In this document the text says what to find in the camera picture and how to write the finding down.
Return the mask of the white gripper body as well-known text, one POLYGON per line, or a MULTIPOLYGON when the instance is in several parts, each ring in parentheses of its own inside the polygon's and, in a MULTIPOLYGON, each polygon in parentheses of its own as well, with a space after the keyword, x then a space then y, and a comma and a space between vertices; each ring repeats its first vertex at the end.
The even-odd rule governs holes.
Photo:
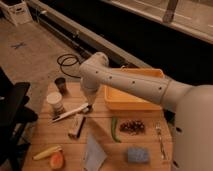
POLYGON ((86 101, 89 105, 93 105, 95 103, 95 100, 97 98, 96 92, 85 92, 84 96, 86 98, 86 101))

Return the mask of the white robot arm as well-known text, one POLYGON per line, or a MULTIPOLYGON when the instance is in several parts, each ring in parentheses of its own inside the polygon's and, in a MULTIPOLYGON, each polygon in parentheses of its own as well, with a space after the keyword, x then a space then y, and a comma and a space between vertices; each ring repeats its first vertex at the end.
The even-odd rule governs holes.
POLYGON ((104 84, 175 114, 171 171, 213 171, 213 85, 193 86, 111 69, 102 52, 84 61, 79 71, 81 88, 90 104, 104 84))

